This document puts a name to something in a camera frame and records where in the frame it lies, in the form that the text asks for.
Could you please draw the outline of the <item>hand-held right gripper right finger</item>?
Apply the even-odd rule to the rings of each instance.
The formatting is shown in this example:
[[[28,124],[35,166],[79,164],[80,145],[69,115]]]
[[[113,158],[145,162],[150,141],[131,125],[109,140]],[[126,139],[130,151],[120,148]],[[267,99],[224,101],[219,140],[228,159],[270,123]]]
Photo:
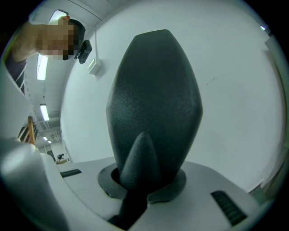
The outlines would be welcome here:
[[[133,231],[250,231],[269,209],[217,171],[184,162],[184,190],[172,201],[148,205]],[[247,216],[232,226],[211,193],[225,192]]]

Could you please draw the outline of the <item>person's dark shirt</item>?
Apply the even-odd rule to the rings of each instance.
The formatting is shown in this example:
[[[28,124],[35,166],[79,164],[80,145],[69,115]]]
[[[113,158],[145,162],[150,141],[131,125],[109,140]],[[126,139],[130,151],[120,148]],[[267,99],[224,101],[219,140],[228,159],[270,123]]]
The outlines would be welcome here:
[[[13,58],[12,52],[8,54],[5,60],[5,66],[9,74],[23,94],[25,94],[24,72],[26,69],[26,64],[26,59],[21,62],[16,62]]]

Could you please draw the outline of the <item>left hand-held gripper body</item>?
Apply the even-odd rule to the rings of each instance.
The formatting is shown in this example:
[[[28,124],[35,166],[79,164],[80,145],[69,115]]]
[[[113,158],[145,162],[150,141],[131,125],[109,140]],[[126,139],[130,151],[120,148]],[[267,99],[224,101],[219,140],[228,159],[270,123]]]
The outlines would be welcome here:
[[[33,106],[0,61],[0,180],[41,231],[69,231],[36,147],[18,136]]]

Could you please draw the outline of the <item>long ceiling light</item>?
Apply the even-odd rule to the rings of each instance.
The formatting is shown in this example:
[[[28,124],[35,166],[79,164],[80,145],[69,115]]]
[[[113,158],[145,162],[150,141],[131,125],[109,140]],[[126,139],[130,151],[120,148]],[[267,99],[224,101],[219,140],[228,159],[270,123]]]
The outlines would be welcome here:
[[[60,10],[60,9],[57,9],[53,12],[52,16],[50,17],[49,19],[49,23],[51,22],[56,22],[59,18],[61,17],[65,17],[65,16],[68,16],[68,13],[66,11],[63,11],[63,10]]]
[[[44,121],[49,121],[49,115],[46,104],[40,104],[40,111],[43,116]]]
[[[37,80],[44,81],[46,79],[48,57],[38,55],[37,59]]]

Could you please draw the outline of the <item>white wall switch box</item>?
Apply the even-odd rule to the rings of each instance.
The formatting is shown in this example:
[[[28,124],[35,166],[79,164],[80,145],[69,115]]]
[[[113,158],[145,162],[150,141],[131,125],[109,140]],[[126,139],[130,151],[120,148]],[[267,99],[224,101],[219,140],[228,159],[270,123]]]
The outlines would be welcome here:
[[[94,57],[88,66],[89,74],[96,75],[97,72],[100,70],[101,66],[102,66],[101,59],[99,59],[98,57]]]

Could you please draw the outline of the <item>black vacuum cleaner nozzle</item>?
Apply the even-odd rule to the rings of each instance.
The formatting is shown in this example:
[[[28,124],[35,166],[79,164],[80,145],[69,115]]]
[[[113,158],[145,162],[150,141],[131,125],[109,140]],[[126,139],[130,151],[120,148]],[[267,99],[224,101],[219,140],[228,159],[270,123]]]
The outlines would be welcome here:
[[[133,38],[114,78],[106,115],[121,186],[144,194],[169,184],[203,115],[192,67],[169,30]]]

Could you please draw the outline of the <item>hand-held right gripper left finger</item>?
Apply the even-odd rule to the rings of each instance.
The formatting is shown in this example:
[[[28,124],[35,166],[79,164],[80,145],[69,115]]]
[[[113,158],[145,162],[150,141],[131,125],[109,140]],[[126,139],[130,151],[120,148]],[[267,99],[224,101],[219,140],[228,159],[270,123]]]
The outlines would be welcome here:
[[[57,165],[45,158],[45,173],[62,209],[68,231],[124,231],[108,222],[120,211],[121,200],[109,197],[98,183],[98,174],[114,158]]]

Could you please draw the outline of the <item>wooden slatted rack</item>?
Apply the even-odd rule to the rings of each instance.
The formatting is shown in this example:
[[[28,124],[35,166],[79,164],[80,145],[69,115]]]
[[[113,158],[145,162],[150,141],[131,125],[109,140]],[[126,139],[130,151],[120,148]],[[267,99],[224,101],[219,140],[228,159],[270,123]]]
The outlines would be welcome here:
[[[36,127],[35,123],[33,122],[33,118],[31,116],[29,116],[27,124],[21,129],[21,131],[18,135],[18,139],[21,142],[35,145],[36,133],[37,133],[37,127]]]

